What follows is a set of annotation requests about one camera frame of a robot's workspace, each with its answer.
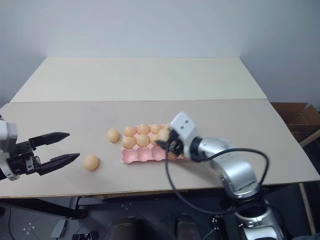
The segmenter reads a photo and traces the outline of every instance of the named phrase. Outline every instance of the white tabletop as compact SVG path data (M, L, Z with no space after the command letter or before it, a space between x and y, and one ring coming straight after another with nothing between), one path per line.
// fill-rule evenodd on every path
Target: white tabletop
M11 102L266 98L239 57L48 57Z
M0 181L1 197L91 195L168 190L164 163L147 161L121 163L121 141L108 142L106 131L124 126L165 124L180 111L196 123L203 137L224 138L235 147L266 153L270 169L266 184L320 180L303 149L267 99L198 101L103 101L103 102L22 102L5 105L0 114L17 124L18 142L50 132L67 132L64 140L38 147L42 162L71 153L80 157L60 170L39 176L22 175L19 180ZM94 172L82 167L87 154L100 158ZM264 161L244 154L258 178ZM186 160L173 161L171 174L179 189L221 187L213 169Z

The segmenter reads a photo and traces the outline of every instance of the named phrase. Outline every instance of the egg tray cup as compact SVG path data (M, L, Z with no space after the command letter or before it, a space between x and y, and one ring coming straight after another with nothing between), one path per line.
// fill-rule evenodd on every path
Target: egg tray cup
M149 132L147 134L149 139L151 138L152 135L154 135L152 132ZM159 146L153 145L151 142L146 147L140 147L138 144L136 144L133 146L133 148L127 149L122 146L121 153L122 153L121 162L127 163L127 164L130 164L132 162L146 162L149 160L161 161L166 158L165 150ZM178 160L178 159L185 160L185 158L183 158L181 155L179 155L177 158L172 160Z

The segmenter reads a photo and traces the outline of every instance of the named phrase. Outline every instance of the floor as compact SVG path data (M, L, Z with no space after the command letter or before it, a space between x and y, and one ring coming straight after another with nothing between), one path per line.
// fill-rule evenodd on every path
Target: floor
M305 148L314 166L320 172L320 145L314 143ZM69 207L74 198L56 197L43 198L46 201ZM277 206L290 233L294 236L308 235L309 227L305 214L299 186L292 184L281 188L267 196L268 201ZM221 200L219 197L194 196L189 198L194 204L205 209L217 209ZM210 216L190 209L175 197L157 197L151 199L119 199L104 204L93 204L85 207L88 217L84 220L67 220L67 228L63 239L71 240L73 234L98 231L99 240L107 240L113 224L123 218L135 216L142 220L145 229L145 239L170 240L175 239L175 220L181 213L190 214L198 225L203 237L212 229ZM12 240L8 231L10 208L5 206L5 213L0 217L0 240ZM33 211L11 208L10 229L15 240L52 240L51 233L62 217L41 214ZM230 240L240 239L235 219L232 215L225 218ZM220 239L214 232L206 240Z

